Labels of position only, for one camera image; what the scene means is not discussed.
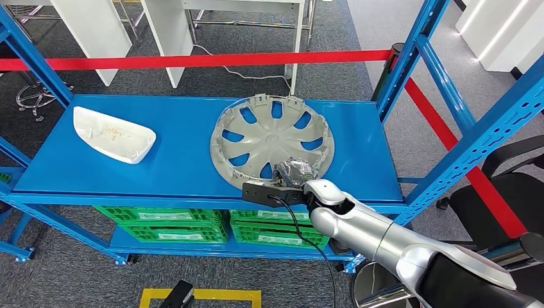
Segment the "white plastic cover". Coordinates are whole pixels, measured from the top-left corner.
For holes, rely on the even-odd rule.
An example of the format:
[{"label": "white plastic cover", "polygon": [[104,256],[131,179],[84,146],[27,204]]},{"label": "white plastic cover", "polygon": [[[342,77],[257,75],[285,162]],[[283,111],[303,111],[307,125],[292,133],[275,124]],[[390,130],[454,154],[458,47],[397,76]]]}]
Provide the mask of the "white plastic cover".
[{"label": "white plastic cover", "polygon": [[157,138],[147,127],[83,107],[74,107],[74,128],[93,149],[127,164],[138,164]]}]

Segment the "green plastic crate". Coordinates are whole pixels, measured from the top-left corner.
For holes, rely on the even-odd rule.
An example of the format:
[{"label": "green plastic crate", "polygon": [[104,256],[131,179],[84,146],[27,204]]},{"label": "green plastic crate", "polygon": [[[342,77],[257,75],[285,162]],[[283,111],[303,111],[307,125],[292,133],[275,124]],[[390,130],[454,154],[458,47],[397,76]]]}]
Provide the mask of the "green plastic crate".
[{"label": "green plastic crate", "polygon": [[199,209],[163,209],[160,207],[99,207],[95,209],[112,220],[123,224],[148,225],[157,221],[205,221],[208,224],[219,224],[223,218],[219,210]]},{"label": "green plastic crate", "polygon": [[174,223],[170,226],[119,225],[140,242],[156,243],[226,243],[225,226],[189,226]]},{"label": "green plastic crate", "polygon": [[10,183],[10,180],[12,179],[12,176],[7,173],[0,172],[0,181],[5,183]]},{"label": "green plastic crate", "polygon": [[[259,223],[250,221],[236,221],[231,219],[230,226],[234,238],[238,243],[268,244],[275,246],[289,246],[300,248],[313,248],[312,245],[302,241],[296,235],[294,225],[273,223]],[[328,237],[320,234],[311,227],[299,227],[304,238],[324,249],[328,243]]]},{"label": "green plastic crate", "polygon": [[[312,225],[310,214],[307,211],[294,212],[294,216],[299,225]],[[293,217],[289,212],[277,212],[273,210],[230,210],[230,217],[237,221],[293,223]]]}]

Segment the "white wall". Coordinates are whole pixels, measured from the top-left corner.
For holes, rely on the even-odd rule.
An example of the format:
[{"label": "white wall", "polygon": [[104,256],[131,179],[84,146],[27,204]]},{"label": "white wall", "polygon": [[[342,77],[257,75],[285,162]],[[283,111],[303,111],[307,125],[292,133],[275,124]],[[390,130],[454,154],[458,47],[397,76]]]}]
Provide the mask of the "white wall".
[{"label": "white wall", "polygon": [[463,39],[485,69],[509,72],[520,63],[530,67],[544,52],[543,21],[544,0],[508,0],[500,5],[495,0],[470,0],[455,27],[464,29]]},{"label": "white wall", "polygon": [[542,56],[544,52],[544,38],[538,42],[532,50],[530,50],[525,58],[523,58],[520,63],[518,63],[518,68],[522,73],[527,72],[527,70],[534,64],[539,57]]}]

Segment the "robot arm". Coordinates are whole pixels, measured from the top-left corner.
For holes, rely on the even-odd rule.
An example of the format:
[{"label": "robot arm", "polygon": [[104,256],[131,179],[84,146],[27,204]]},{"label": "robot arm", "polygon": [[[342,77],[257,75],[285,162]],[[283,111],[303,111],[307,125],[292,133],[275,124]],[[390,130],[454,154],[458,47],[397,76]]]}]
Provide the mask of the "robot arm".
[{"label": "robot arm", "polygon": [[517,293],[512,276],[497,264],[401,227],[328,180],[310,180],[301,189],[248,182],[242,193],[270,207],[282,204],[269,196],[306,204],[315,229],[378,262],[426,307],[544,307]]}]

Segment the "chair base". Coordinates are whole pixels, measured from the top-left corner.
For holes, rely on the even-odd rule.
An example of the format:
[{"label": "chair base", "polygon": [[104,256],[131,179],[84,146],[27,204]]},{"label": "chair base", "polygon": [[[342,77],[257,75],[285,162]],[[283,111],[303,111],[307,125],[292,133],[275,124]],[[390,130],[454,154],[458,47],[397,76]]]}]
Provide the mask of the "chair base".
[{"label": "chair base", "polygon": [[44,117],[38,116],[37,109],[56,101],[56,98],[47,88],[42,86],[40,81],[36,81],[35,84],[27,85],[22,88],[19,93],[17,93],[15,101],[19,105],[20,111],[32,109],[32,114],[36,117],[36,122],[41,122],[44,120]]}]

